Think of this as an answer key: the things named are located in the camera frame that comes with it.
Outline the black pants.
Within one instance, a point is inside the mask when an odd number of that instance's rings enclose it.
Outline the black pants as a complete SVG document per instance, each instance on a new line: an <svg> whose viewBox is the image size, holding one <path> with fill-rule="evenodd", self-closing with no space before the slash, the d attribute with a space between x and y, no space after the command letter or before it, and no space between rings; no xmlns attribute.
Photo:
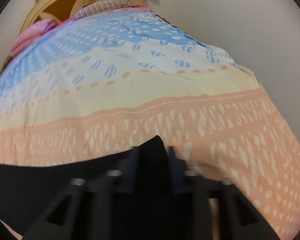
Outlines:
<svg viewBox="0 0 300 240"><path fill-rule="evenodd" d="M179 198L173 192L170 162L162 140L154 137L134 148L137 147L146 152L146 170L150 177L149 239L192 239L192 205L188 202L189 197ZM53 167L0 165L0 227L8 225L24 238L71 179L99 177L107 170L115 169L131 150Z"/></svg>

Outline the peach blue patterned bedspread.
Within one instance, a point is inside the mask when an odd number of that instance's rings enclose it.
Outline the peach blue patterned bedspread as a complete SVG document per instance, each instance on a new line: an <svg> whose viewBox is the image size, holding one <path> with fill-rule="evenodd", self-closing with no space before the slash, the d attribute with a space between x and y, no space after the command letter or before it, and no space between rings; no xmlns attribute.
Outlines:
<svg viewBox="0 0 300 240"><path fill-rule="evenodd" d="M147 8L53 29L0 77L0 164L75 163L154 136L232 179L281 239L300 230L300 145L256 75Z"/></svg>

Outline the brown fuzzy item beside bed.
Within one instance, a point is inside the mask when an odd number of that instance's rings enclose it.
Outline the brown fuzzy item beside bed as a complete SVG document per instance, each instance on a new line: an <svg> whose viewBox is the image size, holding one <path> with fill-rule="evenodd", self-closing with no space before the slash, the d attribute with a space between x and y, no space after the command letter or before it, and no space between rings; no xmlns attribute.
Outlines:
<svg viewBox="0 0 300 240"><path fill-rule="evenodd" d="M2 67L1 67L1 71L0 71L0 74L3 73L3 71L6 69L7 65L11 62L12 60L12 57L10 55L8 55L8 57L6 57Z"/></svg>

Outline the folded pink blanket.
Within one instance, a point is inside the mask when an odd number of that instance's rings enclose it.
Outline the folded pink blanket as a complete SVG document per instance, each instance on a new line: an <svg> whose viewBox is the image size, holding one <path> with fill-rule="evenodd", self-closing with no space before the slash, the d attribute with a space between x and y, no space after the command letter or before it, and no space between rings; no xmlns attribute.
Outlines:
<svg viewBox="0 0 300 240"><path fill-rule="evenodd" d="M27 29L25 29L18 38L14 41L10 56L16 57L19 53L21 53L26 47L28 47L33 42L37 41L47 32L57 27L58 23L51 18L46 18L43 20L39 20L34 23Z"/></svg>

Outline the plaid pillow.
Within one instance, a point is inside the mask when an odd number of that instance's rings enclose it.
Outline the plaid pillow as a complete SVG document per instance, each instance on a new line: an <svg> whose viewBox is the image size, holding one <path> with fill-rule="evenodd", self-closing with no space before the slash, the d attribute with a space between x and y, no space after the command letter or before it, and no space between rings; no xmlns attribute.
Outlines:
<svg viewBox="0 0 300 240"><path fill-rule="evenodd" d="M74 16L73 20L79 20L89 16L101 14L112 10L122 8L135 8L138 5L130 0L101 0L80 9Z"/></svg>

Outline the cream wooden headboard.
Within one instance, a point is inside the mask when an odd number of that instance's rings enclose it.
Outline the cream wooden headboard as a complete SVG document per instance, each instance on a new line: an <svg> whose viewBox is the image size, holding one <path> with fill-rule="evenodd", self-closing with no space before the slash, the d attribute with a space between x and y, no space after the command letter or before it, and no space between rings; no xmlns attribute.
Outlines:
<svg viewBox="0 0 300 240"><path fill-rule="evenodd" d="M146 6L144 0L130 0L139 6ZM20 32L22 33L25 29L33 25L39 20L45 18L54 19L58 24L72 18L75 14L88 4L84 3L84 0L40 0L36 2L36 5L29 12L26 17Z"/></svg>

